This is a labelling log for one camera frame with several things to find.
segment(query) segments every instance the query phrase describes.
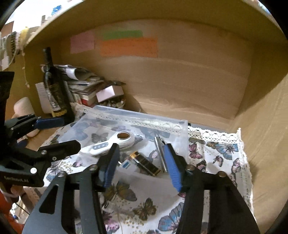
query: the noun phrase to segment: green sticky note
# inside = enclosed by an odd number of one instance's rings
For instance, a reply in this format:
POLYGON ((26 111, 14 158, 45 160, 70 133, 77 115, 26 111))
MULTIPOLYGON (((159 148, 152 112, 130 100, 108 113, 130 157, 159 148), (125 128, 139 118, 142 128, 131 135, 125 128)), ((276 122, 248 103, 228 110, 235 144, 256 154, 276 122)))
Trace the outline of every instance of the green sticky note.
POLYGON ((103 33, 102 40, 115 40, 121 38, 137 38, 143 37, 143 32, 141 30, 127 30, 127 31, 110 31, 103 33))

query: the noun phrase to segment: orange sticky note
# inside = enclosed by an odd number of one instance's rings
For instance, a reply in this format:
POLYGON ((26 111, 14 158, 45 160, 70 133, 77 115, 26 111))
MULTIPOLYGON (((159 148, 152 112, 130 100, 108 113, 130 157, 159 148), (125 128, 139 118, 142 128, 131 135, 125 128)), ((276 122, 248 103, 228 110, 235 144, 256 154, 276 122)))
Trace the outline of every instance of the orange sticky note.
POLYGON ((100 42, 102 57, 140 56, 157 58, 156 38, 122 38, 100 42))
POLYGON ((70 38, 70 54, 77 54, 87 50, 94 50, 94 33, 92 30, 70 38))

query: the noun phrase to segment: button panel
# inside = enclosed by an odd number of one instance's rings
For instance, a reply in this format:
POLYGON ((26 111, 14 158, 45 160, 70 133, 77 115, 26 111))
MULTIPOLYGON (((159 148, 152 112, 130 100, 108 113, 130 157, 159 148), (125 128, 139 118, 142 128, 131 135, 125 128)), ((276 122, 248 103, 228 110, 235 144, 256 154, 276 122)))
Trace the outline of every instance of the button panel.
POLYGON ((104 147, 106 147, 106 146, 108 146, 108 142, 105 142, 105 143, 102 143, 102 144, 95 145, 95 146, 93 146, 92 149, 94 149, 94 150, 98 150, 98 149, 104 148, 104 147))

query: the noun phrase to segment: black and gold battery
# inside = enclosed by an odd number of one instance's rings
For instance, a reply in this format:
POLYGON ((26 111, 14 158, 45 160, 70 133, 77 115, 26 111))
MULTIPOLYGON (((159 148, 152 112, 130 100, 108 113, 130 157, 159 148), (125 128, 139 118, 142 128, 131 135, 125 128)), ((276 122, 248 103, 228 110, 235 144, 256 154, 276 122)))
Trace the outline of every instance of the black and gold battery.
POLYGON ((161 171, 158 167, 154 166, 154 164, 149 162, 143 155, 141 155, 137 151, 130 154, 130 157, 134 159, 138 167, 145 170, 152 176, 156 176, 161 171))

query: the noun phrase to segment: black cable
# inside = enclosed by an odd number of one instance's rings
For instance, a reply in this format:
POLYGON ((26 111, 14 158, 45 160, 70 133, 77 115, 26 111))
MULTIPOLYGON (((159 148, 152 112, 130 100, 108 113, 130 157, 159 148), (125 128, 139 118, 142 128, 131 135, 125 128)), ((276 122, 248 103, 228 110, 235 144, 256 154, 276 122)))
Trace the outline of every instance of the black cable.
MULTIPOLYGON (((17 206, 19 206, 17 203, 15 203, 17 206)), ((19 206, 22 210, 24 210, 21 206, 19 206)), ((28 215, 30 215, 26 210, 24 210, 28 215)))

